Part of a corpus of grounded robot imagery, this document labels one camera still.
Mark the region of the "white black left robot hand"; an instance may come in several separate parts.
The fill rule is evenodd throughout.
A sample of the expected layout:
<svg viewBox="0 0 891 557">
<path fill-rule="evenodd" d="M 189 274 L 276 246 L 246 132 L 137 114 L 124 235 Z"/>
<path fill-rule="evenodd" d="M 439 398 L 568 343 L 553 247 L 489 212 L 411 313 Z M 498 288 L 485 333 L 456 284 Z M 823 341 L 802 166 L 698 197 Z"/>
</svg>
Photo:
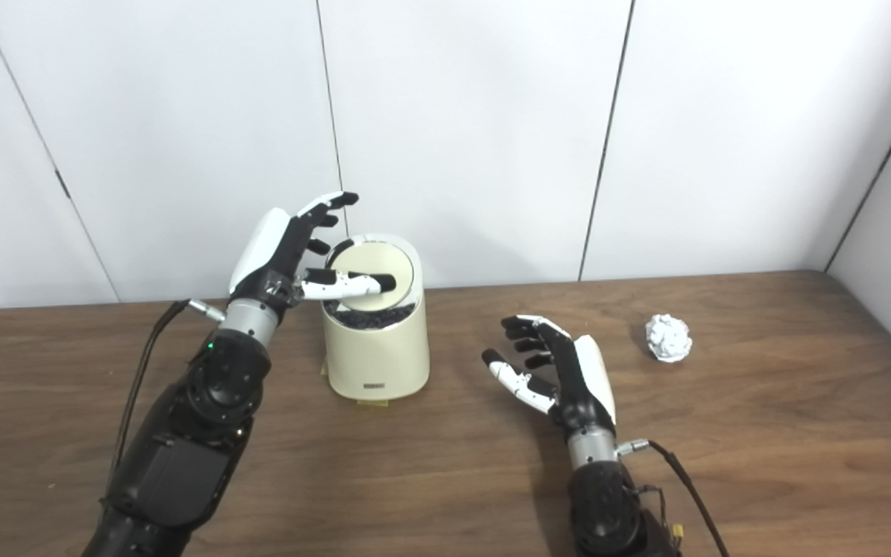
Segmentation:
<svg viewBox="0 0 891 557">
<path fill-rule="evenodd" d="M 315 229 L 339 222 L 336 211 L 357 203 L 356 193 L 328 193 L 315 198 L 297 214 L 273 208 L 258 223 L 244 248 L 229 285 L 229 300 L 254 300 L 283 313 L 300 301 L 356 299 L 396 289 L 390 274 L 340 272 L 307 268 L 298 272 L 304 254 L 326 256 L 332 250 L 314 236 Z"/>
</svg>

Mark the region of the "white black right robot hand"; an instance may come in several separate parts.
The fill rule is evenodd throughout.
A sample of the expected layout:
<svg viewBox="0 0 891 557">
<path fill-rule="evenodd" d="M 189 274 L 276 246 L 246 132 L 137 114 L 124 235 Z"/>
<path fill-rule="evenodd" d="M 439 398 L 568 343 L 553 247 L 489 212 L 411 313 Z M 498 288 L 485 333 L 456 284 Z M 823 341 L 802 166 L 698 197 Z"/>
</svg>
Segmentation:
<svg viewBox="0 0 891 557">
<path fill-rule="evenodd" d="M 590 335 L 573 338 L 541 315 L 512 315 L 501 321 L 518 353 L 530 352 L 523 367 L 488 348 L 481 359 L 491 376 L 515 398 L 549 416 L 565 438 L 584 429 L 616 432 L 616 406 L 599 347 Z"/>
</svg>

